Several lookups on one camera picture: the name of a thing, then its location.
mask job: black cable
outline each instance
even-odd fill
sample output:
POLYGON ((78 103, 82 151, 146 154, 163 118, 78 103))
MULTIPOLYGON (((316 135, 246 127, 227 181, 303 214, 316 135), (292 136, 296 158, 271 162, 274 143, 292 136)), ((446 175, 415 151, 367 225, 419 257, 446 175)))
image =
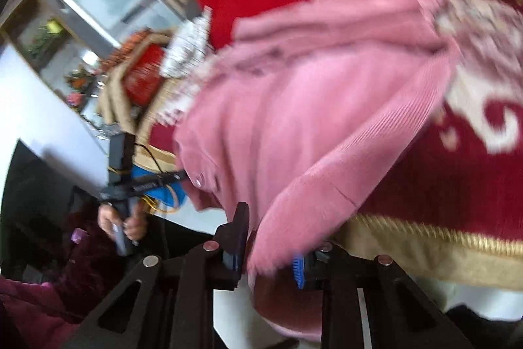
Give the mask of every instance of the black cable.
MULTIPOLYGON (((145 149, 149 153, 149 155, 151 156, 151 159, 153 159, 153 161, 156 163, 156 167, 158 167, 158 170, 160 171, 160 173, 164 172, 161 169, 160 164, 158 163, 158 161, 154 157, 153 153, 151 152, 151 150, 147 146, 145 146, 144 144, 137 144, 137 143, 135 143, 134 145, 138 145, 139 147, 142 147, 143 149, 145 149)), ((163 212, 162 219, 163 219, 163 221, 161 222, 161 226, 160 226, 160 228, 161 228, 161 243, 164 246, 165 259, 169 259, 171 257, 171 251, 169 250, 169 244, 167 242, 167 230, 165 229, 165 221, 167 220, 167 217, 166 217, 166 213, 165 212, 163 212)))
POLYGON ((163 173, 164 171, 161 169, 160 167, 160 164, 158 163, 158 161, 156 160, 156 158, 153 156, 153 153, 151 153, 151 150, 146 146, 146 145, 143 145, 143 144, 134 144, 134 145, 138 145, 139 147, 142 147, 143 149, 145 149, 149 155, 151 156, 151 159, 153 159, 153 161, 155 162, 156 164, 156 167, 158 167, 158 170, 160 171, 160 173, 163 173))

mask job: pink knit sleeve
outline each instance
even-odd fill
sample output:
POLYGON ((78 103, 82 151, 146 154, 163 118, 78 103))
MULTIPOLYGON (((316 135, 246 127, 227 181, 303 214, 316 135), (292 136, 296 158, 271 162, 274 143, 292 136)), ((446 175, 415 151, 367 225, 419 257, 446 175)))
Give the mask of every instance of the pink knit sleeve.
POLYGON ((357 132, 278 195, 258 228, 249 272, 274 273, 354 214, 441 104, 458 54, 451 42, 430 58, 357 132))

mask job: pink sweater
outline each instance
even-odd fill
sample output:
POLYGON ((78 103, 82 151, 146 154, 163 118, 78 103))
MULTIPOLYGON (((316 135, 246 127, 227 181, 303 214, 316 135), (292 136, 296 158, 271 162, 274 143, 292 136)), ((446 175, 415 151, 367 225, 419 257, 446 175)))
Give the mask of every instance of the pink sweater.
POLYGON ((60 317, 65 306, 51 284, 0 276, 0 299, 29 349, 58 349, 78 328, 60 317))
MULTIPOLYGON (((444 2, 310 0, 237 19, 174 138, 197 208, 231 219, 250 205, 251 277, 345 222, 441 105, 459 60, 432 26, 444 2)), ((272 319, 317 331, 290 316, 272 319)))

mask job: white wall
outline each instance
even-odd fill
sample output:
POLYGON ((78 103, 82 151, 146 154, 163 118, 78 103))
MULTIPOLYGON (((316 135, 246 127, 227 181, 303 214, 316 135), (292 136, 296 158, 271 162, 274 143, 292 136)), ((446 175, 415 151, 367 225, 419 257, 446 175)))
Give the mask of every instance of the white wall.
POLYGON ((0 194, 16 141, 93 193, 107 179, 107 157, 87 124, 11 46, 0 55, 0 194))

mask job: blue part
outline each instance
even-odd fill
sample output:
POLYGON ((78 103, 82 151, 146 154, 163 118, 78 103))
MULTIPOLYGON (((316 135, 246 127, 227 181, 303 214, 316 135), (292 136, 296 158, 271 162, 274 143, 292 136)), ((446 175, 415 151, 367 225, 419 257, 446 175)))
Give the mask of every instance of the blue part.
POLYGON ((297 287, 300 290, 303 290, 305 287, 305 275, 304 275, 304 269, 305 269, 305 260, 303 256, 295 256, 292 258, 292 272, 295 277, 295 281, 297 284, 297 287))
MULTIPOLYGON (((142 169, 138 166, 133 166, 131 169, 131 177, 137 178, 138 176, 143 175, 153 175, 152 172, 149 172, 148 170, 142 169)), ((182 190, 181 185, 179 183, 172 183, 171 187, 173 188, 174 192, 176 193, 176 196, 178 197, 178 201, 180 203, 180 206, 183 204, 185 197, 187 195, 182 190)), ((171 196, 171 192, 167 188, 157 188, 151 191, 147 191, 146 194, 148 196, 151 196, 152 198, 156 200, 160 200, 164 202, 164 204, 174 207, 173 197, 171 196)))

